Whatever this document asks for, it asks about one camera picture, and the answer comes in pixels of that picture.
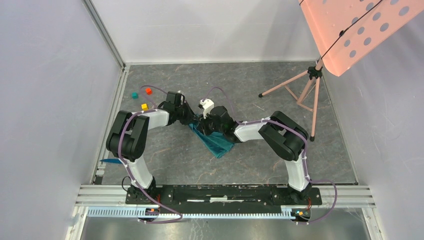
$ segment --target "black cable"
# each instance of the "black cable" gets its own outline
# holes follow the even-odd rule
[[[124,178],[122,178],[122,182],[120,183],[120,186],[122,187],[122,189],[123,189],[125,192],[127,192],[127,193],[128,193],[128,190],[124,188],[124,180],[125,180],[126,178],[130,178],[130,177],[129,177],[129,176],[125,176]]]
[[[383,0],[380,0],[377,2],[377,4],[375,4],[373,7],[371,7],[370,10],[368,10],[366,13],[364,13],[360,18],[358,18],[358,20],[356,20],[354,23],[352,23],[350,26],[348,26],[345,30],[342,30],[339,34],[338,34],[338,38],[337,40],[328,48],[328,50],[322,55],[321,59],[323,59],[323,57],[330,51],[330,49],[339,41],[339,39],[346,33],[347,30],[349,30],[353,25],[355,25],[357,22],[359,22],[359,20],[361,20],[363,17],[365,17],[365,15],[367,15],[369,12],[371,12],[373,9],[375,9],[381,2],[383,2]]]

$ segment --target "white wall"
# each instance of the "white wall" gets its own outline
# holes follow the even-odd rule
[[[297,0],[93,0],[127,63],[315,60]]]
[[[325,76],[389,240],[423,239],[424,12],[341,77]]]
[[[80,0],[1,1],[0,65],[0,239],[63,239],[120,68]]]

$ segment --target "folded cloth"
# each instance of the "folded cloth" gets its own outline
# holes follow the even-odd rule
[[[228,141],[222,133],[214,131],[211,135],[206,136],[197,130],[197,124],[190,123],[188,127],[191,128],[217,159],[228,153],[234,147],[234,143]]]

